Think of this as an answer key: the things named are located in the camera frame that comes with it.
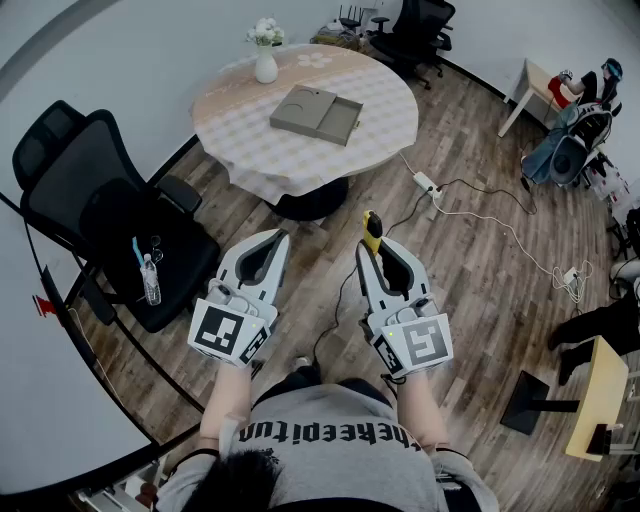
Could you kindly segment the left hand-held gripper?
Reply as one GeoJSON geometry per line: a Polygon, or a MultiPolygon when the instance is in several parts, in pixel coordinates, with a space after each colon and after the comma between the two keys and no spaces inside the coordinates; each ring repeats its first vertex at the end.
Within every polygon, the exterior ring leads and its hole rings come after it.
{"type": "Polygon", "coordinates": [[[206,298],[196,301],[187,344],[237,368],[252,366],[278,315],[272,304],[289,249],[290,236],[284,229],[256,233],[229,249],[206,298]]]}

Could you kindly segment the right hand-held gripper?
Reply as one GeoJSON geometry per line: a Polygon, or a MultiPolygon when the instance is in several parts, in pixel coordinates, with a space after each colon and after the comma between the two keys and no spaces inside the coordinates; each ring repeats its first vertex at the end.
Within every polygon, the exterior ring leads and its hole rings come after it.
{"type": "Polygon", "coordinates": [[[422,262],[400,243],[383,238],[378,255],[359,241],[356,263],[370,313],[359,324],[388,374],[402,378],[451,360],[448,316],[429,293],[422,262]],[[400,296],[419,299],[400,309],[400,296]]]}

